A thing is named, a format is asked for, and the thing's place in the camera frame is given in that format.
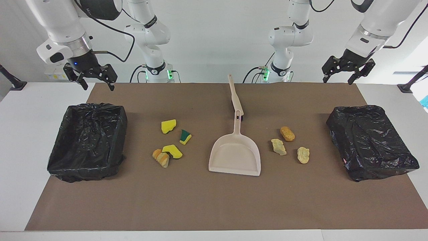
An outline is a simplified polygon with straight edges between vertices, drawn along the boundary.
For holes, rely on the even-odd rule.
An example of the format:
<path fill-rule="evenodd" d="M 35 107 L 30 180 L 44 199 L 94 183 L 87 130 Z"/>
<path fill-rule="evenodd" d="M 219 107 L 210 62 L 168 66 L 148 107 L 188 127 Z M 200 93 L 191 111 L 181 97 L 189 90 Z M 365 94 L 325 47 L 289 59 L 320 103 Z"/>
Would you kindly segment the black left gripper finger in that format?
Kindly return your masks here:
<path fill-rule="evenodd" d="M 363 66 L 362 69 L 359 69 L 359 67 L 354 67 L 354 73 L 350 76 L 347 83 L 349 85 L 352 85 L 357 79 L 360 77 L 366 77 L 369 75 L 373 67 L 376 65 L 373 59 L 369 59 Z"/>
<path fill-rule="evenodd" d="M 330 56 L 329 59 L 322 67 L 323 72 L 323 82 L 327 83 L 330 77 L 337 72 L 338 59 L 335 56 Z"/>

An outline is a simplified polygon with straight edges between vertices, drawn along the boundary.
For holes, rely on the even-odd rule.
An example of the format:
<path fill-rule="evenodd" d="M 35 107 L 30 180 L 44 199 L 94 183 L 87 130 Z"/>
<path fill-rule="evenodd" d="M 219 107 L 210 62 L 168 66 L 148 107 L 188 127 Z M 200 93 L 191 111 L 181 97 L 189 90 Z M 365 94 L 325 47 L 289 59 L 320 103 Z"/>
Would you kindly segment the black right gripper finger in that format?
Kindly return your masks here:
<path fill-rule="evenodd" d="M 98 79 L 107 83 L 110 91 L 115 89 L 114 83 L 117 80 L 117 74 L 112 65 L 104 65 L 98 68 Z"/>
<path fill-rule="evenodd" d="M 84 73 L 80 73 L 77 75 L 70 64 L 65 64 L 63 67 L 63 71 L 67 76 L 68 80 L 71 82 L 76 82 L 79 84 L 84 90 L 88 89 L 88 84 L 84 80 Z"/>

